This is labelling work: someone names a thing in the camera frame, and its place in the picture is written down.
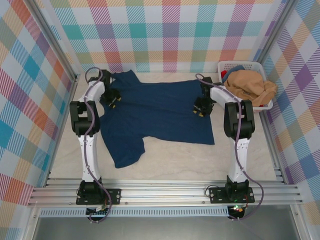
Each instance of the black mounting plate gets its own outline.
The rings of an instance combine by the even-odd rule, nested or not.
[[[247,200],[245,198],[239,199],[238,201],[230,201],[227,195],[227,191],[224,187],[210,187],[209,196],[210,196],[210,203],[212,204],[245,204],[247,203]],[[255,202],[254,192],[251,187],[249,187],[248,193],[246,194],[246,196],[248,197],[249,204],[252,204]]]
[[[106,188],[106,190],[110,194],[112,205],[119,205],[120,200],[121,200],[121,189],[120,188]],[[107,196],[105,196],[105,197],[107,198],[106,203],[107,203],[107,205],[109,205],[110,201]],[[100,200],[98,200],[96,198],[95,201],[93,201],[92,198],[91,199],[87,198],[87,200],[85,201],[84,198],[77,197],[75,204],[77,204],[77,205],[104,205],[105,201],[106,201],[105,198],[101,198]]]

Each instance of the navy blue t-shirt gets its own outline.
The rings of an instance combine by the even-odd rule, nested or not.
[[[110,109],[102,104],[100,130],[116,168],[137,162],[145,152],[143,138],[214,144],[210,116],[193,113],[202,96],[197,80],[172,83],[141,83],[133,71],[114,73],[112,88],[121,101]]]

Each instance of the cable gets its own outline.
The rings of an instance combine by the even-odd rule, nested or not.
[[[91,221],[91,223],[96,223],[96,224],[99,224],[101,222],[103,222],[107,216],[109,215],[110,213],[110,210],[111,210],[111,207],[112,207],[112,201],[111,201],[111,196],[109,194],[109,192],[107,191],[107,189],[105,189],[105,187],[99,182],[99,180],[94,176],[94,174],[91,172],[90,170],[90,166],[88,165],[88,158],[87,158],[87,135],[89,134],[89,132],[92,130],[92,128],[94,127],[94,124],[95,124],[95,113],[94,113],[94,110],[90,107],[90,105],[88,104],[87,102],[87,98],[88,98],[88,94],[90,92],[90,90],[102,79],[102,76],[103,76],[103,73],[102,73],[102,70],[96,66],[93,66],[93,67],[90,67],[86,72],[85,72],[85,81],[88,83],[88,78],[87,78],[87,73],[92,70],[92,69],[98,69],[100,71],[100,77],[98,78],[97,81],[95,81],[94,84],[92,84],[91,86],[88,87],[87,91],[85,92],[84,94],[84,98],[83,98],[83,101],[84,101],[84,104],[86,105],[87,109],[89,109],[89,111],[91,112],[91,116],[92,116],[92,122],[91,122],[91,125],[90,127],[88,128],[88,130],[85,132],[84,136],[83,136],[83,155],[84,155],[84,162],[85,162],[85,167],[88,171],[88,173],[90,174],[90,176],[93,178],[93,180],[98,184],[98,186],[105,192],[105,194],[107,195],[107,197],[109,198],[109,208],[108,208],[108,211],[106,212],[105,216],[103,218],[101,218],[100,220],[97,220],[97,221],[93,221],[91,216],[93,213],[91,213],[89,215],[89,219]]]
[[[209,185],[209,186],[207,186],[206,189],[204,190],[204,195],[205,195],[207,198],[210,198],[210,196],[207,195],[207,190],[208,190],[208,188],[210,188],[211,186],[214,186],[214,187],[216,187],[216,188],[219,188],[217,185]]]
[[[236,159],[236,162],[240,168],[240,170],[243,172],[243,174],[251,181],[251,182],[254,182],[255,184],[257,184],[260,188],[261,188],[261,199],[258,203],[258,205],[256,206],[255,209],[253,209],[252,212],[250,212],[247,216],[244,216],[243,218],[241,218],[241,220],[244,220],[244,219],[247,219],[249,218],[250,216],[252,216],[261,206],[263,200],[264,200],[264,196],[265,196],[265,191],[264,191],[264,188],[262,187],[262,185],[257,182],[256,180],[253,180],[248,174],[247,172],[244,170],[244,168],[242,167],[240,161],[239,161],[239,157],[238,157],[238,149],[237,149],[237,146],[238,146],[238,141],[239,141],[239,137],[240,137],[240,130],[241,130],[241,116],[242,116],[242,107],[241,107],[241,103],[240,101],[231,93],[229,92],[227,89],[223,88],[223,87],[220,87],[218,85],[215,85],[213,83],[209,83],[209,82],[206,82],[206,81],[203,81],[202,78],[199,78],[198,76],[201,76],[202,78],[204,78],[205,76],[203,76],[201,73],[197,73],[195,75],[196,79],[198,81],[200,81],[201,83],[203,84],[207,84],[207,85],[210,85],[210,86],[213,86],[215,88],[218,88],[220,90],[222,90],[223,92],[227,93],[230,97],[232,97],[236,103],[238,104],[238,108],[239,108],[239,120],[238,120],[238,128],[237,128],[237,132],[236,132],[236,137],[235,137],[235,144],[234,144],[234,151],[235,151],[235,159]]]

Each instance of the purple cable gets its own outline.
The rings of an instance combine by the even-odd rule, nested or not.
[[[88,159],[87,159],[87,135],[88,133],[92,130],[92,128],[94,127],[94,124],[95,124],[95,113],[94,113],[94,110],[91,108],[91,106],[88,104],[87,102],[87,98],[88,98],[88,94],[90,92],[90,90],[98,83],[100,82],[100,80],[102,79],[102,70],[96,66],[93,66],[93,67],[90,67],[86,72],[85,72],[85,81],[89,84],[88,82],[88,79],[87,79],[87,73],[92,70],[92,69],[98,69],[100,71],[100,77],[98,78],[97,81],[95,81],[94,84],[92,84],[91,86],[89,86],[89,88],[87,89],[87,91],[85,92],[84,94],[84,98],[83,98],[83,101],[84,101],[84,104],[86,105],[87,109],[90,110],[91,112],[91,115],[92,115],[92,122],[91,122],[91,125],[90,127],[88,128],[88,130],[85,132],[84,136],[83,136],[83,151],[84,151],[84,162],[85,162],[85,166],[86,166],[86,169],[88,170],[88,173],[91,175],[91,177],[93,178],[93,180],[99,185],[99,187],[105,192],[105,194],[107,195],[107,197],[109,198],[109,208],[108,208],[108,211],[106,212],[105,216],[103,218],[101,218],[100,220],[98,221],[93,221],[92,218],[91,218],[91,215],[92,213],[89,215],[89,219],[91,221],[91,223],[95,223],[95,224],[99,224],[101,223],[102,221],[104,221],[107,216],[109,215],[110,213],[110,209],[112,207],[112,202],[111,202],[111,196],[109,194],[109,192],[107,191],[107,189],[105,189],[105,187],[99,182],[99,180],[93,175],[93,173],[91,172],[90,170],[90,166],[88,165]]]
[[[238,108],[239,108],[239,116],[242,116],[242,107],[241,107],[241,103],[240,101],[235,97],[235,95],[233,95],[231,92],[229,92],[227,89],[223,88],[223,87],[220,87],[218,85],[215,85],[213,83],[208,83],[206,81],[203,81],[201,78],[199,78],[198,76],[201,76],[202,78],[204,78],[205,76],[203,76],[201,73],[197,73],[195,75],[196,79],[199,80],[201,83],[203,84],[207,84],[207,85],[210,85],[210,86],[213,86],[215,88],[218,88],[222,91],[224,91],[225,93],[227,93],[230,97],[232,97],[236,103],[238,104]],[[262,187],[262,185],[257,182],[256,180],[253,180],[247,173],[246,171],[244,170],[244,168],[242,167],[240,161],[239,161],[239,158],[238,158],[238,149],[237,149],[237,146],[238,146],[238,141],[239,141],[239,137],[240,137],[240,130],[241,130],[241,117],[239,117],[239,120],[238,120],[238,129],[237,129],[237,132],[236,132],[236,137],[235,137],[235,144],[234,144],[234,151],[235,151],[235,159],[236,159],[236,162],[238,164],[238,166],[240,167],[240,170],[243,172],[243,174],[251,181],[251,182],[254,182],[255,184],[257,184],[260,188],[261,188],[261,199],[258,203],[258,205],[256,206],[255,209],[252,210],[252,212],[250,212],[247,216],[244,216],[243,218],[241,218],[241,220],[245,220],[247,218],[249,218],[250,216],[252,216],[257,210],[258,208],[261,206],[262,204],[262,201],[264,200],[264,196],[265,196],[265,191],[264,191],[264,188]]]

